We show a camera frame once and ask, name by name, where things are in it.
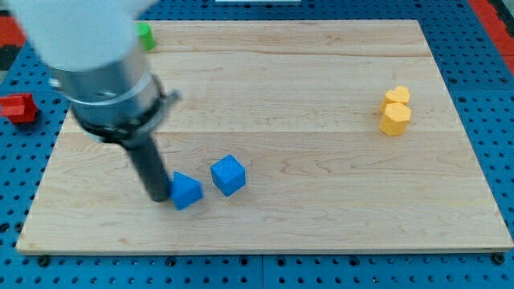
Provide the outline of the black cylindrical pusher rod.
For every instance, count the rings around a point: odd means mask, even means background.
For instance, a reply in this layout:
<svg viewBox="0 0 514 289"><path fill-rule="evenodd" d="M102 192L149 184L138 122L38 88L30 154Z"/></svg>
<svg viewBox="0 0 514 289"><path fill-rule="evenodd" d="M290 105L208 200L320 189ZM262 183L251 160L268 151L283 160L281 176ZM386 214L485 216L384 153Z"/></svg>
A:
<svg viewBox="0 0 514 289"><path fill-rule="evenodd" d="M150 199L155 202L166 201L169 198L171 182L154 139L146 135L125 141L123 148Z"/></svg>

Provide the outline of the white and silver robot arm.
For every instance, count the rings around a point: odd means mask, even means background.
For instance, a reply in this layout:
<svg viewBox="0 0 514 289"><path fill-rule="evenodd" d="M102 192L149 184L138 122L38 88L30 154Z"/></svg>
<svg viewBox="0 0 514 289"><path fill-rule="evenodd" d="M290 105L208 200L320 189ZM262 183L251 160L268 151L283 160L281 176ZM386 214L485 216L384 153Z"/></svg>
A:
<svg viewBox="0 0 514 289"><path fill-rule="evenodd" d="M168 173L153 130L180 99L165 92L145 58L138 16L151 1L11 0L18 21L51 71L51 86L71 102L77 123L95 140L128 153L149 197L165 201Z"/></svg>

